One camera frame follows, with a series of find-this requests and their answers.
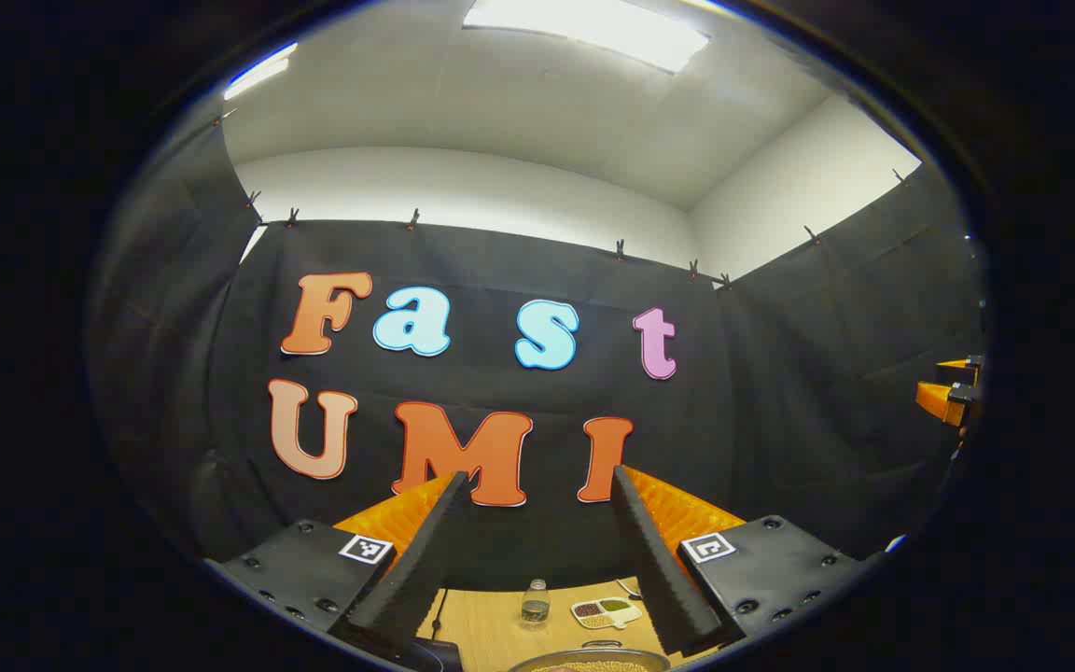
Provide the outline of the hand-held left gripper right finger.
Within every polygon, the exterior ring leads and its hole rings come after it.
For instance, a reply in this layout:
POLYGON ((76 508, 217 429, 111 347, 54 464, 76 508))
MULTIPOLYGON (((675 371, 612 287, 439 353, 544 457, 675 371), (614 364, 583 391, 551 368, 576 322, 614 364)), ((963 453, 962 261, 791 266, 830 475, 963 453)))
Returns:
POLYGON ((859 560, 785 516, 741 520, 627 464, 611 476, 611 507, 665 653, 776 637, 848 596, 884 558, 859 560))

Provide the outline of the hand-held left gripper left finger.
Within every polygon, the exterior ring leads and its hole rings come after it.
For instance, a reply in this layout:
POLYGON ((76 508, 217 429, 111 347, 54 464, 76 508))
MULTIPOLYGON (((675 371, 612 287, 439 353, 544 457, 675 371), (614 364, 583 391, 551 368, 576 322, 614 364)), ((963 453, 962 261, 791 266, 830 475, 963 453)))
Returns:
POLYGON ((459 553, 469 503, 465 472, 393 498, 422 495, 421 520, 404 543, 299 519, 223 563, 227 586, 282 620, 369 655, 391 659, 412 645, 459 553))

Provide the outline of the steel pot with black handle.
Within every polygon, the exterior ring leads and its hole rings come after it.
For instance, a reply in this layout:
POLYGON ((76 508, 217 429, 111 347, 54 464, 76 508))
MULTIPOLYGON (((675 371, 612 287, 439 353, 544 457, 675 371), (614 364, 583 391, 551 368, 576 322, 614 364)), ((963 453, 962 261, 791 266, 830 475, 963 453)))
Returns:
POLYGON ((615 639, 597 639, 572 650, 535 656, 507 672, 669 672, 671 667, 664 655, 628 648, 615 639))

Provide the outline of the white divided bean tray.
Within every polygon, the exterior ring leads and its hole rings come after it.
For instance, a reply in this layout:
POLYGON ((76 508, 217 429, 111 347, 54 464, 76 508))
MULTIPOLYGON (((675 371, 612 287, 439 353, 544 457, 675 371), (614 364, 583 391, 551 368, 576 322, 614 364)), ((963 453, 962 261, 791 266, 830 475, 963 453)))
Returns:
POLYGON ((639 621, 644 612, 635 601, 626 598, 606 598, 580 601, 570 607, 573 620, 580 628, 600 630, 605 628, 626 629, 631 621, 639 621))

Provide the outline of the large ceiling light panel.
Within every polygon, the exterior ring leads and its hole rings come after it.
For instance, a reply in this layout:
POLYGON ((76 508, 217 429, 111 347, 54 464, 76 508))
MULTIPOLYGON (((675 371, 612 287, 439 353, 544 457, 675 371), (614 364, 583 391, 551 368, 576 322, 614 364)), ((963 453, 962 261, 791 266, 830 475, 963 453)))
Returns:
POLYGON ((671 74, 711 43, 686 22, 626 0, 475 0, 462 26, 560 37, 671 74))

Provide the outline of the small ceiling light panel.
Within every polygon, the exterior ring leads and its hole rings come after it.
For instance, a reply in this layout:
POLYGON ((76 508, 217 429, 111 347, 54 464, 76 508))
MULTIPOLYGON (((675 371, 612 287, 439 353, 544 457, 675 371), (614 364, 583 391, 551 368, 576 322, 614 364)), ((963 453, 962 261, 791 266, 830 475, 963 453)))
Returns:
POLYGON ((260 63, 250 65, 250 68, 232 78, 227 88, 223 90, 223 101, 231 101, 239 94, 255 88, 260 82, 276 77, 277 74, 285 72, 290 65, 290 56, 293 55, 295 51, 298 51, 298 42, 286 44, 281 49, 266 56, 260 63))

